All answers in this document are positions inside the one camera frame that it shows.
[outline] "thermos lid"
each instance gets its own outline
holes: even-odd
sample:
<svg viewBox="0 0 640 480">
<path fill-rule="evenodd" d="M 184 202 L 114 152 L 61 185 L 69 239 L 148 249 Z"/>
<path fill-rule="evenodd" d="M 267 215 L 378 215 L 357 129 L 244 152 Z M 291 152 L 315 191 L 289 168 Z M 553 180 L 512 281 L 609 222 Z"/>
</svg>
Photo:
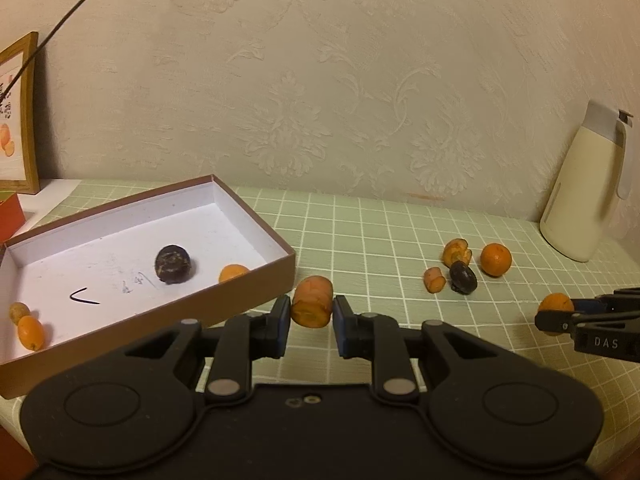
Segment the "thermos lid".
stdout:
<svg viewBox="0 0 640 480">
<path fill-rule="evenodd" d="M 631 115 L 624 110 L 612 110 L 602 103 L 590 100 L 582 126 L 588 128 L 623 150 L 622 169 L 616 187 L 616 194 L 626 200 L 631 192 L 631 181 L 634 169 L 634 153 L 636 152 L 636 136 L 633 132 Z"/>
</svg>

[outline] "framed artwork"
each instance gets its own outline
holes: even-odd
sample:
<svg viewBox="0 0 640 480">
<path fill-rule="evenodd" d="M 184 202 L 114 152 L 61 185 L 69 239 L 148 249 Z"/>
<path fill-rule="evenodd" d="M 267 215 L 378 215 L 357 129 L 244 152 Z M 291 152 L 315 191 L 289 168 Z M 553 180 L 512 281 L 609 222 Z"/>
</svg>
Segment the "framed artwork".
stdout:
<svg viewBox="0 0 640 480">
<path fill-rule="evenodd" d="M 0 53 L 0 95 L 38 44 L 30 32 Z M 40 190 L 33 140 L 32 61 L 0 103 L 0 190 L 36 194 Z"/>
</svg>

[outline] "patterned wallpaper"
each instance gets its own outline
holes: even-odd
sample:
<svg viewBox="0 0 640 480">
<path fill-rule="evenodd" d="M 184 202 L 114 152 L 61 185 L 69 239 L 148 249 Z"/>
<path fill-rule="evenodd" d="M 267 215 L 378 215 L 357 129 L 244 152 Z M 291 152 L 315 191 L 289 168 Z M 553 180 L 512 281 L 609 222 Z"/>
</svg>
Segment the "patterned wallpaper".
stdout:
<svg viewBox="0 0 640 480">
<path fill-rule="evenodd" d="M 0 0 L 0 42 L 74 2 Z M 46 175 L 538 219 L 588 99 L 640 116 L 640 0 L 89 0 L 36 76 Z M 640 257 L 636 183 L 612 230 Z"/>
</svg>

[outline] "green checkered tablecloth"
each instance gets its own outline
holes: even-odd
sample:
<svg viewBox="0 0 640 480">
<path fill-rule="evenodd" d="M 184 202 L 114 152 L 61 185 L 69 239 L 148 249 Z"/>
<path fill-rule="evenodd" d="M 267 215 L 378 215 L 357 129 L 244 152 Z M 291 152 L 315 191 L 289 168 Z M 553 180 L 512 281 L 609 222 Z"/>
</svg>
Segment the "green checkered tablecloth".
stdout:
<svg viewBox="0 0 640 480">
<path fill-rule="evenodd" d="M 83 181 L 41 224 L 161 185 Z M 588 298 L 640 285 L 640 267 L 615 241 L 603 240 L 593 259 L 580 264 L 553 250 L 533 222 L 383 200 L 234 190 L 295 248 L 296 283 L 321 274 L 355 312 L 387 314 L 412 328 L 425 319 L 443 319 L 587 384 L 606 414 L 591 465 L 602 465 L 640 433 L 638 366 L 577 353 L 568 336 L 549 337 L 533 326 L 538 303 L 550 292 Z M 473 294 L 461 296 L 448 286 L 428 294 L 422 284 L 424 270 L 442 266 L 443 245 L 457 237 L 468 240 L 474 260 L 487 243 L 506 245 L 513 266 L 502 278 L 491 279 L 473 262 L 479 279 Z M 370 367 L 362 360 L 338 357 L 330 326 L 310 330 L 292 324 L 285 357 L 255 362 L 254 377 L 262 382 L 359 382 L 370 380 Z M 19 408 L 20 399 L 0 400 L 0 423 L 18 436 Z"/>
</svg>

